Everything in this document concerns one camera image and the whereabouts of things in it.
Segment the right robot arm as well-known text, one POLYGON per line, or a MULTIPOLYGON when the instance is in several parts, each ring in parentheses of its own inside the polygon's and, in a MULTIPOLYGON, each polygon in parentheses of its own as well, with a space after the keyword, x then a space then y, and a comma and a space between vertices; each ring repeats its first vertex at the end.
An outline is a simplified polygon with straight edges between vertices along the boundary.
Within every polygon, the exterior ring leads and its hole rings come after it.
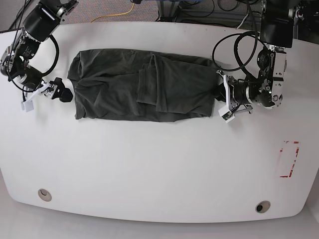
POLYGON ((59 99, 63 103, 72 101, 73 94, 66 88, 62 79, 46 82, 58 62, 60 49, 53 36, 55 29, 78 5, 76 0, 41 0, 25 18, 22 28, 18 29, 13 43, 5 50, 0 60, 0 71, 10 82, 19 79, 14 85, 22 92, 24 108, 32 107, 32 100, 37 95, 59 99), (51 67, 44 73, 30 66, 30 60, 37 53, 39 46, 50 39, 55 47, 55 57, 51 67))

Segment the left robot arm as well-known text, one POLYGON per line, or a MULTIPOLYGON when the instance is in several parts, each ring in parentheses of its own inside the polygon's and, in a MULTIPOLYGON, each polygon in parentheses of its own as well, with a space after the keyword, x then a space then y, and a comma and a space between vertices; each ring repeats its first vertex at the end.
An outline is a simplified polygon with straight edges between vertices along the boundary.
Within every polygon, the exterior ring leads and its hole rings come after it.
POLYGON ((287 67, 285 50, 292 47, 294 20, 298 0, 264 0, 262 2, 261 28, 257 29, 253 20, 253 30, 236 33, 234 56, 237 70, 243 71, 244 79, 228 76, 228 69, 218 67, 217 74, 222 78, 215 98, 225 106, 219 109, 219 115, 229 122, 239 113, 251 112, 253 105, 262 105, 266 109, 278 107, 283 99, 284 72, 287 67), (259 73, 254 77, 242 62, 238 47, 244 37, 254 38, 254 42, 263 45, 257 56, 259 73))

